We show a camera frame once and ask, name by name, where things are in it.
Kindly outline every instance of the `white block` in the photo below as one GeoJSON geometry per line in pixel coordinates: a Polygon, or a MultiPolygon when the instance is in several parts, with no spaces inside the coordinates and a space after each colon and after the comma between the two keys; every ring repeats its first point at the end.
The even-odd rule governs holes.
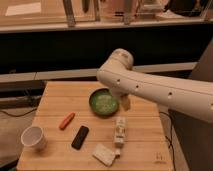
{"type": "Polygon", "coordinates": [[[115,153],[102,144],[98,144],[92,155],[106,166],[111,166],[115,160],[115,153]]]}
{"type": "Polygon", "coordinates": [[[122,148],[125,139],[126,118],[117,117],[115,126],[114,143],[117,148],[122,148]]]}

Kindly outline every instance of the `cabinet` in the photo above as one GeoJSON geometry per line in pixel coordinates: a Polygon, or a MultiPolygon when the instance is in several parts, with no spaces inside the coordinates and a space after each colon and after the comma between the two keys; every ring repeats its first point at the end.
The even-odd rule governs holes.
{"type": "Polygon", "coordinates": [[[184,4],[187,1],[172,0],[170,6],[168,1],[1,0],[0,32],[144,27],[213,21],[213,0],[196,0],[192,4],[192,1],[184,4]]]}

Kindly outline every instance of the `floor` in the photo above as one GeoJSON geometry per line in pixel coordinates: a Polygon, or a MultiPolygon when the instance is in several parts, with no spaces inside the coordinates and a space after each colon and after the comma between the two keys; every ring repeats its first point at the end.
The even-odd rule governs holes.
{"type": "MultiPolygon", "coordinates": [[[[20,115],[26,113],[35,107],[19,107],[19,108],[7,108],[2,109],[7,111],[8,113],[14,115],[20,115]]],[[[159,106],[159,111],[167,112],[167,108],[164,106],[159,106]]],[[[10,117],[2,112],[0,112],[0,167],[11,162],[19,157],[22,151],[22,145],[20,142],[20,136],[22,131],[31,125],[33,117],[35,115],[35,111],[27,114],[23,117],[10,117]]],[[[160,114],[162,124],[165,130],[165,135],[170,137],[170,119],[163,114],[160,114]]],[[[188,166],[186,164],[185,158],[183,156],[179,141],[173,129],[173,146],[174,146],[174,154],[175,154],[175,166],[176,171],[189,171],[188,166]]]]}

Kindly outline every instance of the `wooden tabletop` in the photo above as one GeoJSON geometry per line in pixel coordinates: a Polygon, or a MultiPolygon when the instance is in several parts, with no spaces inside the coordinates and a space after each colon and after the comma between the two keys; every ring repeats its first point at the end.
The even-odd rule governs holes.
{"type": "MultiPolygon", "coordinates": [[[[89,10],[84,13],[82,3],[72,0],[73,12],[76,21],[94,21],[94,4],[90,1],[89,10]]],[[[63,0],[0,0],[0,26],[16,26],[31,24],[65,23],[63,0]],[[40,3],[41,11],[28,14],[6,16],[9,7],[40,3]]]]}
{"type": "Polygon", "coordinates": [[[48,82],[33,125],[40,125],[48,140],[44,151],[38,153],[24,148],[17,169],[24,170],[143,170],[171,171],[172,163],[159,118],[157,106],[150,101],[131,96],[131,109],[119,111],[107,119],[93,114],[89,96],[98,88],[98,82],[48,82]],[[69,113],[76,116],[61,131],[60,122],[69,113]],[[92,157],[98,143],[114,150],[113,137],[117,116],[127,119],[126,142],[122,155],[111,167],[92,157]],[[71,147],[81,125],[90,132],[80,151],[71,147]]]}

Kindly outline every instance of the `metal frame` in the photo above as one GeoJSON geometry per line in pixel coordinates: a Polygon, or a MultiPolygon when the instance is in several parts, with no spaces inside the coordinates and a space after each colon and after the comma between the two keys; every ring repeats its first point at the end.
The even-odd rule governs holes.
{"type": "Polygon", "coordinates": [[[63,0],[63,4],[64,4],[64,11],[67,16],[67,25],[68,27],[73,27],[75,26],[75,16],[72,7],[72,1],[63,0]]]}

